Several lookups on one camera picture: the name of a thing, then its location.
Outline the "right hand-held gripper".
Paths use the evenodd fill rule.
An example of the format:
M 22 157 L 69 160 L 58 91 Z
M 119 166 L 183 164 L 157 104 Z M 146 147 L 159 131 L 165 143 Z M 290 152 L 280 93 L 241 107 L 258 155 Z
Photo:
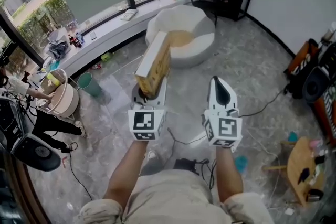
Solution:
M 228 110 L 216 110 L 218 104 Z M 209 83 L 208 108 L 201 117 L 209 145 L 228 148 L 233 153 L 243 138 L 243 119 L 239 117 L 236 93 L 218 76 Z

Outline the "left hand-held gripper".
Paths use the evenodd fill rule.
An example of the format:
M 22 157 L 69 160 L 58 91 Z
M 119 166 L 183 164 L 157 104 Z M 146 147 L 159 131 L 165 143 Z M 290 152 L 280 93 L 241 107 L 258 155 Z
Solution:
M 167 77 L 163 77 L 153 103 L 165 105 Z M 160 138 L 166 122 L 167 111 L 145 105 L 145 95 L 138 84 L 132 89 L 131 109 L 128 111 L 129 130 L 136 141 L 156 141 Z

